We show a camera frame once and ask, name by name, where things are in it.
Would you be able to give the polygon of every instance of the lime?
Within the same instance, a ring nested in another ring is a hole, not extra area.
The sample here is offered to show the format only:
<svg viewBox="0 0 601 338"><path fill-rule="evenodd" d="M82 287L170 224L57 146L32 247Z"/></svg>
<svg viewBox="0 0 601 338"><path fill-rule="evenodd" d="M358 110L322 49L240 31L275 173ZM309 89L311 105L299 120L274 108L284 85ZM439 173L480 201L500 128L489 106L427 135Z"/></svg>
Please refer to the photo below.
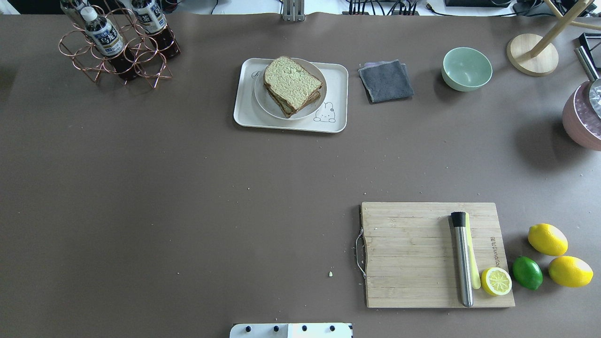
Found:
<svg viewBox="0 0 601 338"><path fill-rule="evenodd" d="M543 273L538 264L526 256L519 256L511 268L513 277L523 287L536 290L543 284Z"/></svg>
<svg viewBox="0 0 601 338"><path fill-rule="evenodd" d="M509 273L496 266L482 272L482 288L493 296L503 296L511 291Z"/></svg>
<svg viewBox="0 0 601 338"><path fill-rule="evenodd" d="M549 275L559 285L581 287L593 279L593 269L580 258L561 256L549 264Z"/></svg>
<svg viewBox="0 0 601 338"><path fill-rule="evenodd" d="M540 253L561 256L567 251L567 238L560 229L546 223L531 226L528 242Z"/></svg>

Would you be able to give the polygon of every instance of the knife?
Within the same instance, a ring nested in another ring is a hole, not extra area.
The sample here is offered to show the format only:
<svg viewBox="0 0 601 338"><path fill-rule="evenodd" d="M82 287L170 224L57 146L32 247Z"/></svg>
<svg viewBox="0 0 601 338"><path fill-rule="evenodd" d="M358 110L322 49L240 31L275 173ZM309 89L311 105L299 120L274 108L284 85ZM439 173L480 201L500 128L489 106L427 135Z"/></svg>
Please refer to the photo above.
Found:
<svg viewBox="0 0 601 338"><path fill-rule="evenodd" d="M469 249L469 269L470 276L472 277L472 288L479 289L480 283L480 272L478 271L478 265L476 264L476 256L474 255L474 243L472 242L472 228L469 225L469 214L465 213L465 232L468 234L468 249Z"/></svg>
<svg viewBox="0 0 601 338"><path fill-rule="evenodd" d="M466 215L466 212L463 211L452 212L451 222L455 234L455 250L457 250L456 259L459 268L461 303L465 307L472 307L474 305L474 296L472 294L472 280L469 272L468 234L465 231Z"/></svg>

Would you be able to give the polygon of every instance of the bread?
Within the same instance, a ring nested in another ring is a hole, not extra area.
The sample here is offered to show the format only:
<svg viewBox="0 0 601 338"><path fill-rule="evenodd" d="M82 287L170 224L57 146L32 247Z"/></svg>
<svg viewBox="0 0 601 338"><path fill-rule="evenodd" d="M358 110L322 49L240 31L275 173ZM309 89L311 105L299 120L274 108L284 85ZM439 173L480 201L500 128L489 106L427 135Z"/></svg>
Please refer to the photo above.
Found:
<svg viewBox="0 0 601 338"><path fill-rule="evenodd" d="M269 95L290 118L320 97L323 82L289 57L273 60L263 72Z"/></svg>

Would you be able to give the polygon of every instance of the folded cloth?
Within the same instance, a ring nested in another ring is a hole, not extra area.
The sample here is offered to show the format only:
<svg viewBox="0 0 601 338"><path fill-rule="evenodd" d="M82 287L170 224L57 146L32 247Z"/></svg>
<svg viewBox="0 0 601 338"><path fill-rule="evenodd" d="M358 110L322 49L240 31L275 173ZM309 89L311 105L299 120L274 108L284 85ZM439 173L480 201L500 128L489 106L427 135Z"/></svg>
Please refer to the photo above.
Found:
<svg viewBox="0 0 601 338"><path fill-rule="evenodd" d="M399 60L365 63L359 76L373 103L413 96L407 65Z"/></svg>

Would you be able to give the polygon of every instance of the cutting board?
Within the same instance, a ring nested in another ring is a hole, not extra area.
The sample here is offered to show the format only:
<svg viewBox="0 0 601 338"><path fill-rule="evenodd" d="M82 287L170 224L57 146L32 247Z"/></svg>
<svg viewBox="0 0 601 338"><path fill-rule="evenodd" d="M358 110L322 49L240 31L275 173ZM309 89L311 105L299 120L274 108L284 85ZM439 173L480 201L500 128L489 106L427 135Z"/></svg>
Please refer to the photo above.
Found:
<svg viewBox="0 0 601 338"><path fill-rule="evenodd" d="M480 274L491 266L508 271L494 203L363 202L367 307L464 307L448 220L454 211L469 214ZM513 292L473 293L473 307L515 306Z"/></svg>

